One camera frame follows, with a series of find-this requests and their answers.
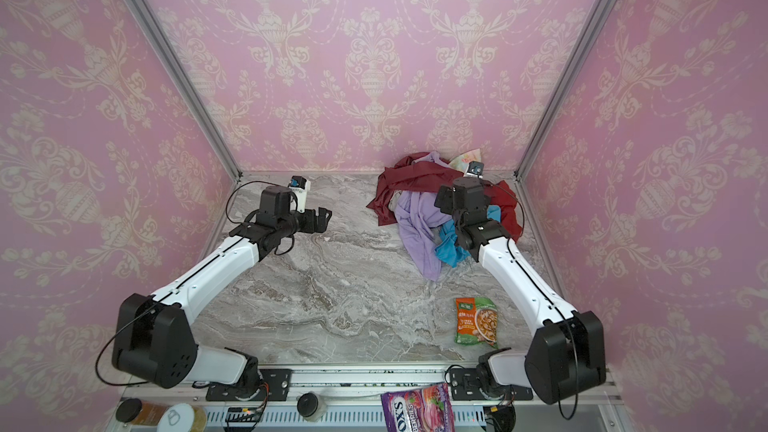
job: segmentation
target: white jar lid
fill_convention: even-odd
[[[194,423],[194,409],[189,404],[176,404],[160,418],[158,432],[190,432]]]

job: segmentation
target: pink wall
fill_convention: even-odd
[[[768,430],[765,0],[619,0],[528,186],[640,431]]]
[[[594,0],[149,0],[244,170],[522,157]]]
[[[231,182],[120,0],[0,6],[0,428],[102,430],[120,302],[196,259]]]

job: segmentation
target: lavender cloth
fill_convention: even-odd
[[[448,164],[440,159],[437,152],[431,152],[414,162],[424,160],[448,167]],[[451,218],[435,207],[435,197],[437,194],[434,192],[410,192],[406,190],[400,196],[397,207],[395,207],[395,219],[402,244],[406,246],[408,254],[411,255],[421,274],[433,281],[436,281],[440,276],[442,262],[435,254],[434,235],[430,228],[439,227]]]

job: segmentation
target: maroon cloth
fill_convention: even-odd
[[[491,204],[502,208],[502,226],[512,234],[512,240],[517,242],[523,235],[523,228],[518,224],[518,218],[514,214],[514,209],[518,206],[517,196],[503,180],[495,186],[486,182],[484,193],[491,198]]]
[[[384,173],[379,176],[379,185],[376,186],[376,197],[367,206],[376,212],[380,226],[397,223],[395,214],[389,210],[389,201],[395,195],[395,190],[437,192],[440,186],[450,186],[454,178],[464,175],[434,162],[414,162],[426,155],[427,152],[417,152],[401,158],[394,167],[384,168]]]

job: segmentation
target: marble tabletop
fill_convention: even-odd
[[[528,328],[489,272],[469,259],[444,264],[437,282],[426,280],[398,226],[377,225],[366,205],[378,175],[306,177],[306,206],[333,211],[328,230],[297,234],[290,253],[265,258],[216,296],[192,325],[200,344],[241,350],[262,364],[477,360],[492,349],[456,344],[454,299],[482,296],[498,306],[499,345],[528,350]],[[287,184],[290,174],[246,178]],[[258,208],[264,187],[243,187],[230,216],[241,220]],[[232,227],[225,223],[221,237]],[[551,284],[529,230],[518,247]]]

